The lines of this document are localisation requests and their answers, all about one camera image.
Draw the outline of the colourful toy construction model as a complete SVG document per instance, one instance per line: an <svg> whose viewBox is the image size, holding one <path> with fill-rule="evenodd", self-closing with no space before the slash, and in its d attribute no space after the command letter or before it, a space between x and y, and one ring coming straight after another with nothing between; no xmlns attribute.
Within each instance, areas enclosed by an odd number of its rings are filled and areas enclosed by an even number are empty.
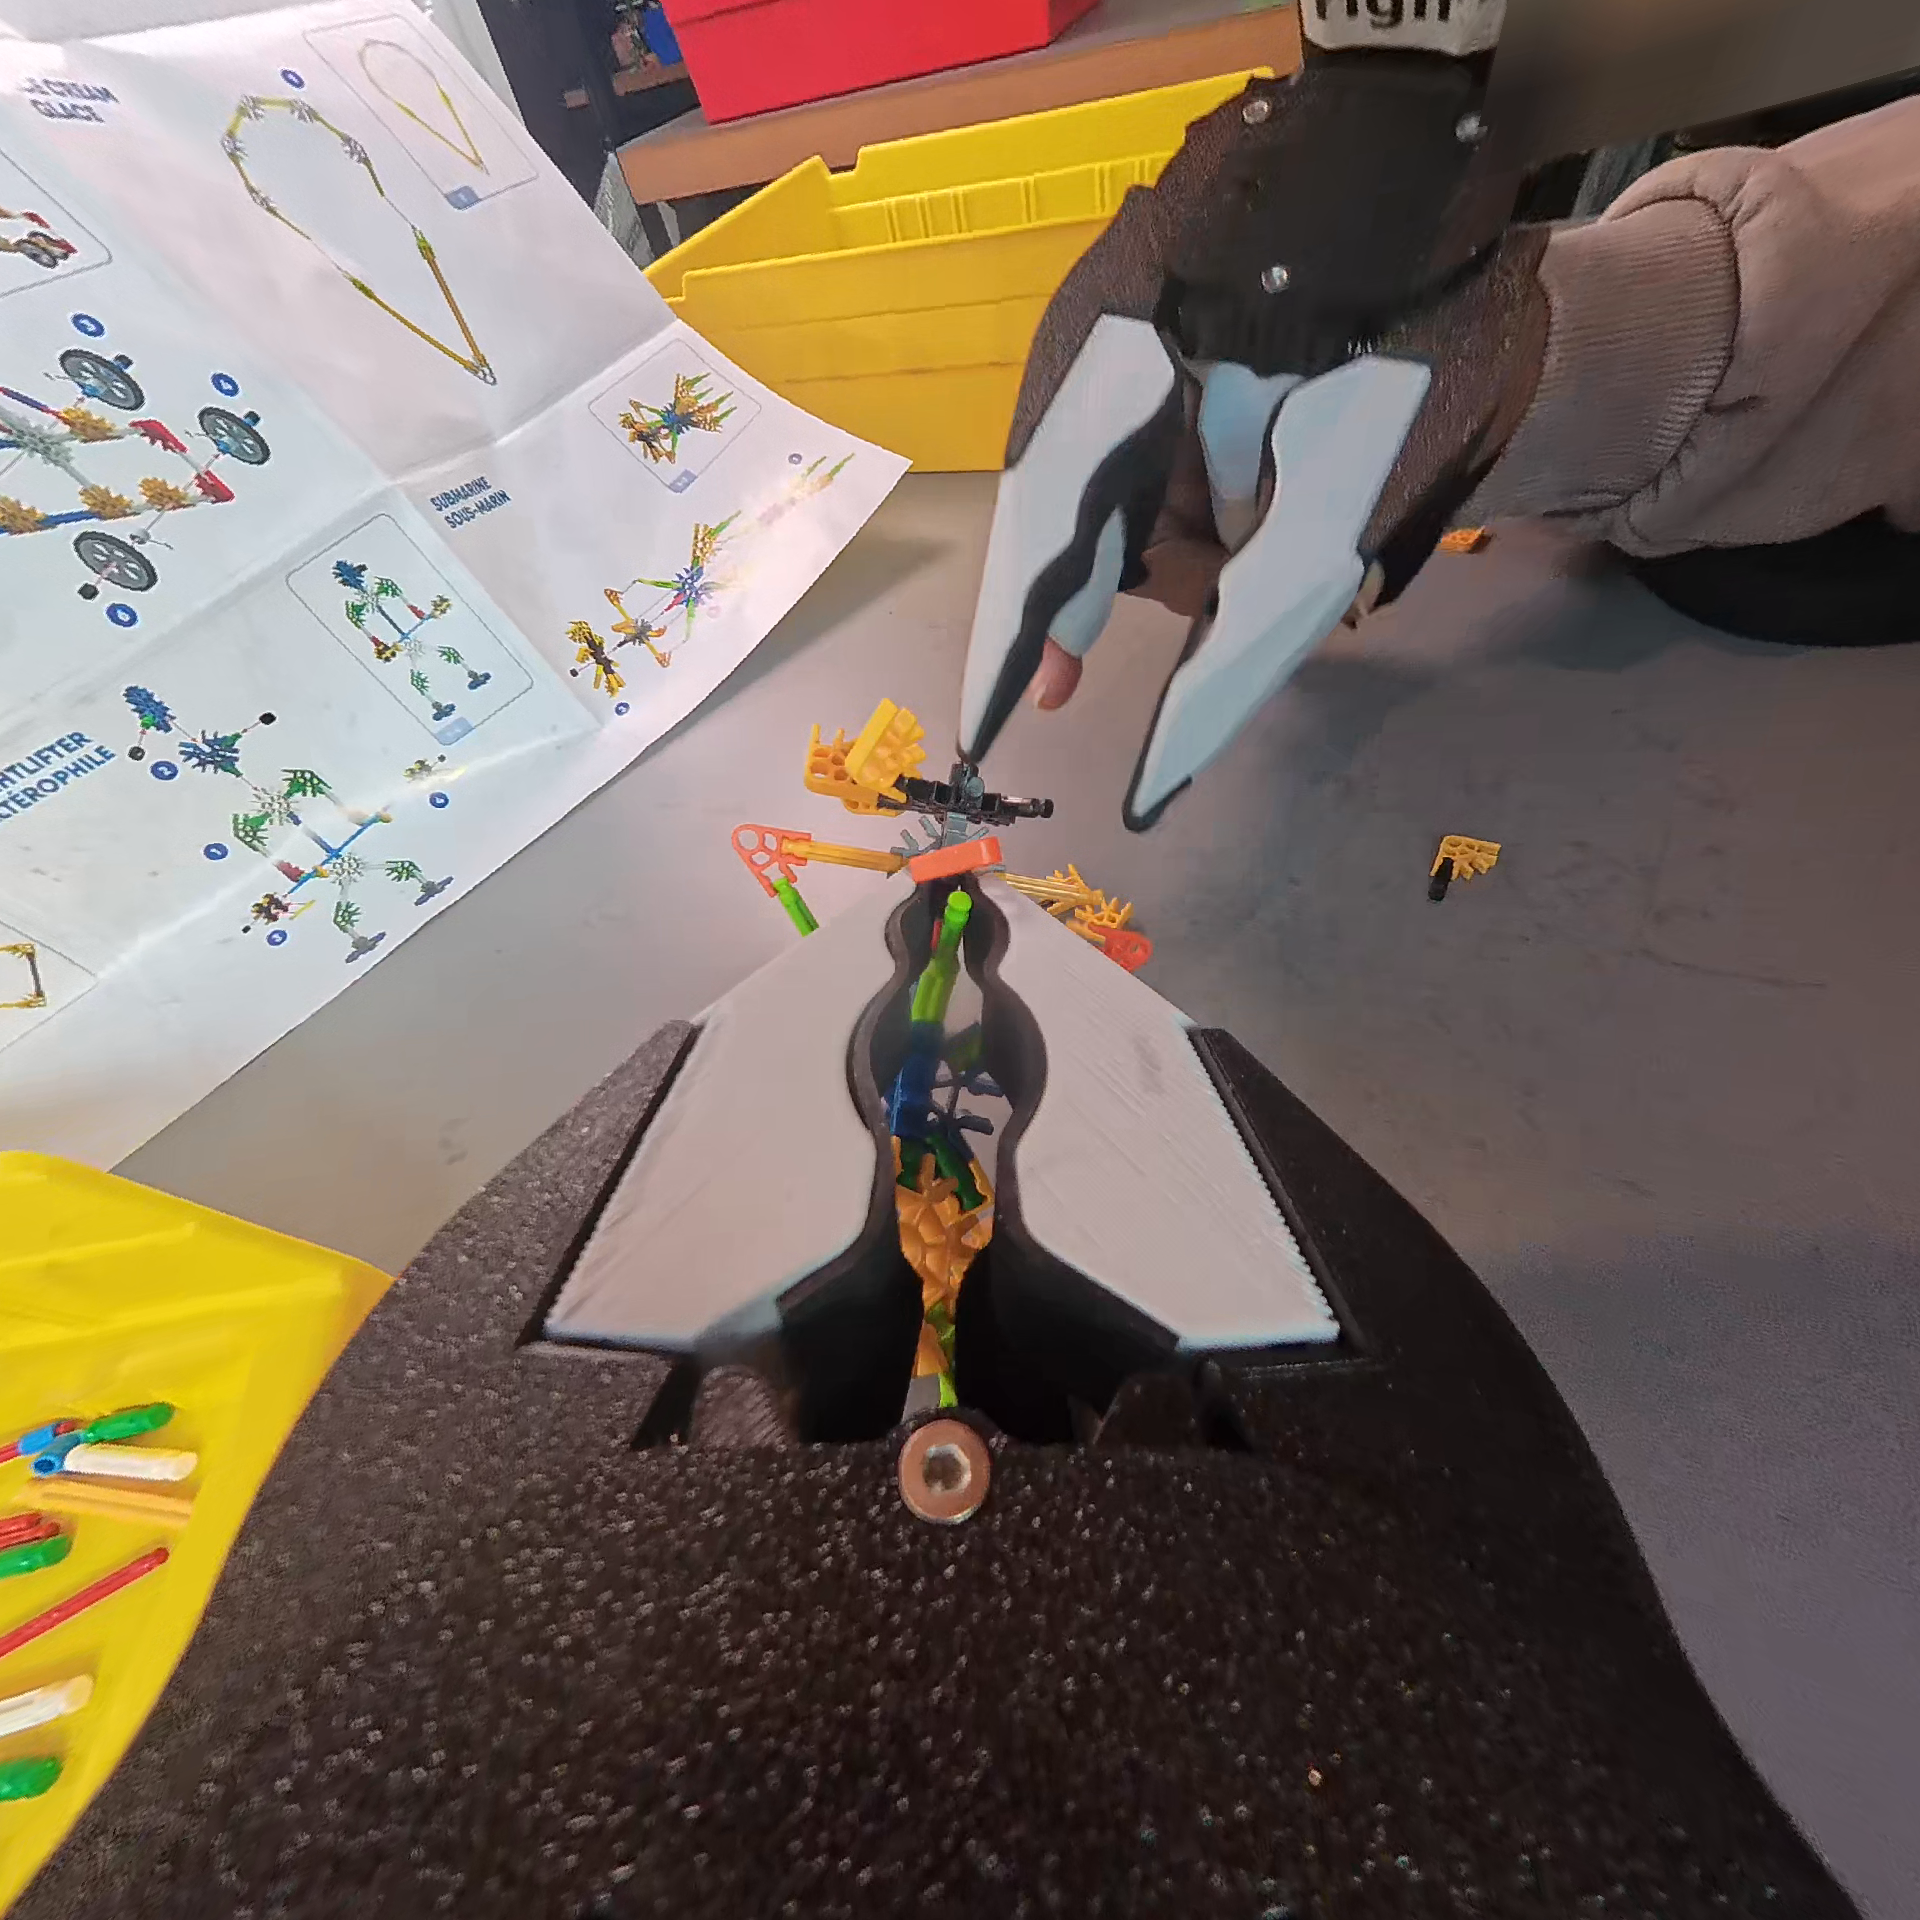
<svg viewBox="0 0 1920 1920"><path fill-rule="evenodd" d="M1049 874L1014 874L1001 862L995 830L1049 819L1049 801L990 792L965 758L954 760L946 781L926 781L919 772L919 722L899 702L878 702L854 734L810 734L804 788L860 819L913 812L917 830L901 830L899 845L885 852L762 823L731 830L733 857L758 889L781 903L796 934L819 932L801 894L804 867L860 868L885 879L907 874L934 894L926 959L907 1002L904 1060L885 1086L899 1241L919 1284L919 1340L904 1395L907 1416L955 1408L955 1305L995 1223L995 1192L971 1141L995 1129L979 1104L1001 1096L1001 1090L985 1067L979 1027L954 1029L946 1020L963 971L963 934L971 922L963 881L969 874L1001 879L1127 974L1140 974L1151 957L1151 941L1137 926L1131 906L1093 889L1074 867Z"/></svg>

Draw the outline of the person's right forearm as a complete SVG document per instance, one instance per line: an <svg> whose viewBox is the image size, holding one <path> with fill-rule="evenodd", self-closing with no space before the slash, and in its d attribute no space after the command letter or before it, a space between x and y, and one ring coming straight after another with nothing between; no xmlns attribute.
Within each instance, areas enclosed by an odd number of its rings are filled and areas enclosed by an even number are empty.
<svg viewBox="0 0 1920 1920"><path fill-rule="evenodd" d="M1916 532L1916 99L1667 160L1537 279L1543 366L1469 518L1632 560Z"/></svg>

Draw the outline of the printed instruction sheet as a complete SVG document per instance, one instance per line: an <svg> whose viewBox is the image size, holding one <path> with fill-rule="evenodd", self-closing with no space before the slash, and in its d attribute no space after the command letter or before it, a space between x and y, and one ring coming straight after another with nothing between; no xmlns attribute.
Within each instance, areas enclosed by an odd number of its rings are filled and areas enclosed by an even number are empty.
<svg viewBox="0 0 1920 1920"><path fill-rule="evenodd" d="M901 475L676 321L426 2L3 2L3 1150L153 1141Z"/></svg>

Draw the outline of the yellow storage bin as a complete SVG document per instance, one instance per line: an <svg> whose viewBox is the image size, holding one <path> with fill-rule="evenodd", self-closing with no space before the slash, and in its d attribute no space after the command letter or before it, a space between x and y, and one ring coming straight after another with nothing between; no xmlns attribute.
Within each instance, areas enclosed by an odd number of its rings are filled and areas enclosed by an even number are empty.
<svg viewBox="0 0 1920 1920"><path fill-rule="evenodd" d="M200 1487L79 1764L3 1812L3 1905L54 1855L155 1709L266 1471L390 1291L371 1264L42 1152L3 1152L3 1438L168 1404Z"/></svg>
<svg viewBox="0 0 1920 1920"><path fill-rule="evenodd" d="M1269 70L807 157L646 266L733 369L919 472L995 472L1030 337L1124 196Z"/></svg>

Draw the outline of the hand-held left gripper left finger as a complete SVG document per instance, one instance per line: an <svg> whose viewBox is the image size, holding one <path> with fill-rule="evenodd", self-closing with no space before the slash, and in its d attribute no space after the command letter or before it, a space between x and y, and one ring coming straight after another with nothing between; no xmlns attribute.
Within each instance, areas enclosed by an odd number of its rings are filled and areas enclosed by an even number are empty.
<svg viewBox="0 0 1920 1920"><path fill-rule="evenodd" d="M801 1434L904 1412L919 1284L901 1261L873 1035L929 932L880 881L696 1020L569 1245L549 1342L774 1381Z"/></svg>

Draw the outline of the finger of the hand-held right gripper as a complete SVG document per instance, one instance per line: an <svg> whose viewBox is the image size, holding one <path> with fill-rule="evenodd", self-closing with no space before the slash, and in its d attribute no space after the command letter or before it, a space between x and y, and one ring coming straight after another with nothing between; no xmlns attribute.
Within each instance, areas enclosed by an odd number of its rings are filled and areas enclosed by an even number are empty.
<svg viewBox="0 0 1920 1920"><path fill-rule="evenodd" d="M1127 830L1151 830L1351 608L1361 537L1425 386L1424 362L1357 355L1278 399L1263 439L1265 514L1226 560L1211 613L1163 688L1127 792Z"/></svg>
<svg viewBox="0 0 1920 1920"><path fill-rule="evenodd" d="M1160 330L1101 316L999 476L955 708L965 760L990 756L1049 639L1079 660L1107 626L1177 439L1182 375Z"/></svg>

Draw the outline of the person's right hand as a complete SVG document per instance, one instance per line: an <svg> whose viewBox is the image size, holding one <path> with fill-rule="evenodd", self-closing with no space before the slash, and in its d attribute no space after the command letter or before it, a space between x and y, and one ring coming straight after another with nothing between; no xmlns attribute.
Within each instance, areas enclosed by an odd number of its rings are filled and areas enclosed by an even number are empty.
<svg viewBox="0 0 1920 1920"><path fill-rule="evenodd" d="M1130 596L1196 622L1200 612L1208 612L1225 562L1226 549L1221 546L1211 517L1203 450L1198 430L1187 427L1164 479L1160 518L1140 555L1140 583L1127 588L1103 588L1101 583L1089 583L1066 602L1051 635L1044 637L1044 654L1030 681L1030 707L1066 707L1079 682L1089 644L1111 624L1115 596Z"/></svg>

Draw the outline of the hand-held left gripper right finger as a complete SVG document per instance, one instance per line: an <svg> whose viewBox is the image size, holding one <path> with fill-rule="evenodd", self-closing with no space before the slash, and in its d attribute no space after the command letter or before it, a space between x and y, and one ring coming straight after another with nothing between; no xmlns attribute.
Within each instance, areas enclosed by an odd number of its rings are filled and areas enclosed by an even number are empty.
<svg viewBox="0 0 1920 1920"><path fill-rule="evenodd" d="M963 1404L1004 1434L1070 1434L1137 1378L1335 1366L1337 1297L1198 1027L1001 879L965 889L1007 1118L959 1291Z"/></svg>

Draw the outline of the scattered loose toy pieces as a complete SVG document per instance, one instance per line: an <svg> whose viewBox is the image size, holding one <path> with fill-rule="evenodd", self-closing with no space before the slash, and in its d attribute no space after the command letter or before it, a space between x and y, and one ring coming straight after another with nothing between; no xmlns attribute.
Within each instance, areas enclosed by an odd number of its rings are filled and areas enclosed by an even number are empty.
<svg viewBox="0 0 1920 1920"><path fill-rule="evenodd" d="M3 1812L79 1764L110 1654L183 1545L200 1453L168 1404L46 1420L3 1438Z"/></svg>

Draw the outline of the grey desk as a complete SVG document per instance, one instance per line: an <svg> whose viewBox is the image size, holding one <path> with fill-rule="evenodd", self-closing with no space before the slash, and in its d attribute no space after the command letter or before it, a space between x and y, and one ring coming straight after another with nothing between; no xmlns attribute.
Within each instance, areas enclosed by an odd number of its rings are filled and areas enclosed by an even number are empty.
<svg viewBox="0 0 1920 1920"><path fill-rule="evenodd" d="M117 1164L399 1269L658 1022L774 957L742 819L807 725L946 716L990 476L907 476L610 788ZM1011 722L1018 836L1140 906L1147 980L1302 1093L1498 1294L1732 1733L1916 1917L1916 646L1713 637L1550 523L1331 637L1149 836L1182 624L1124 604ZM1498 867L1425 903L1446 833Z"/></svg>

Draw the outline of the red storage bin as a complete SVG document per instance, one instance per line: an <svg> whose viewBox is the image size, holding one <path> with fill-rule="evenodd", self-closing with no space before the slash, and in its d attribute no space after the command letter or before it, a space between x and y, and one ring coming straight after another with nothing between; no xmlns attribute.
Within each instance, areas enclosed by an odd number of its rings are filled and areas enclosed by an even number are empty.
<svg viewBox="0 0 1920 1920"><path fill-rule="evenodd" d="M1044 50L1089 2L663 2L711 124Z"/></svg>

